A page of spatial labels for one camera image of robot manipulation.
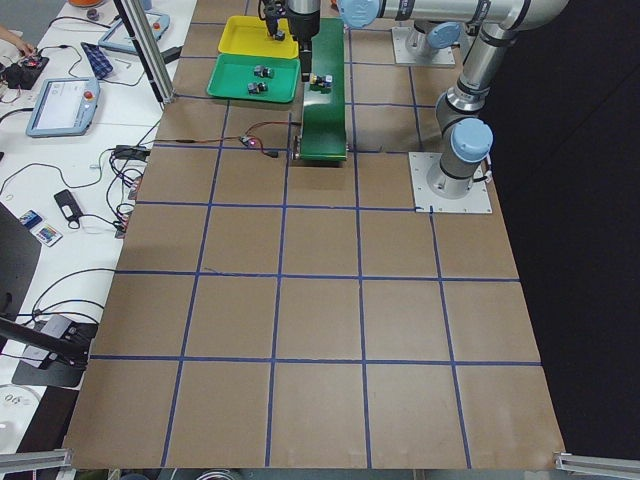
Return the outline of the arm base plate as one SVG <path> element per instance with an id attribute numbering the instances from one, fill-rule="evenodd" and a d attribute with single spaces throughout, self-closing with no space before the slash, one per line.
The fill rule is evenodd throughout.
<path id="1" fill-rule="evenodd" d="M 467 179 L 454 179 L 441 169 L 441 153 L 408 154 L 414 209 L 421 213 L 491 214 L 488 187 L 480 166 Z"/>
<path id="2" fill-rule="evenodd" d="M 452 46 L 459 40 L 461 28 L 452 22 L 438 24 L 428 33 L 413 27 L 393 27 L 395 63 L 405 66 L 453 68 Z"/>

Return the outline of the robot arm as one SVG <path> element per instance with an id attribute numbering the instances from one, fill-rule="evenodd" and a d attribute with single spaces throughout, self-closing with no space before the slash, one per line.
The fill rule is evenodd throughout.
<path id="1" fill-rule="evenodd" d="M 376 18 L 384 16 L 388 1 L 335 1 L 341 18 L 353 28 L 363 28 Z M 460 36 L 461 27 L 452 21 L 419 20 L 413 14 L 414 1 L 398 1 L 393 18 L 403 21 L 414 18 L 414 27 L 408 39 L 409 47 L 423 39 L 425 44 L 435 50 L 453 45 Z M 283 40 L 285 34 L 279 29 L 279 21 L 288 22 L 292 39 L 298 45 L 299 57 L 311 58 L 313 37 L 320 31 L 319 1 L 260 1 L 258 17 L 266 24 L 268 33 L 276 40 Z"/>
<path id="2" fill-rule="evenodd" d="M 436 118 L 443 135 L 466 117 L 483 108 L 490 82 L 507 49 L 524 30 L 543 26 L 567 6 L 565 1 L 339 1 L 342 20 L 351 28 L 364 28 L 378 18 L 395 21 L 457 21 L 477 26 L 457 83 L 436 104 Z"/>

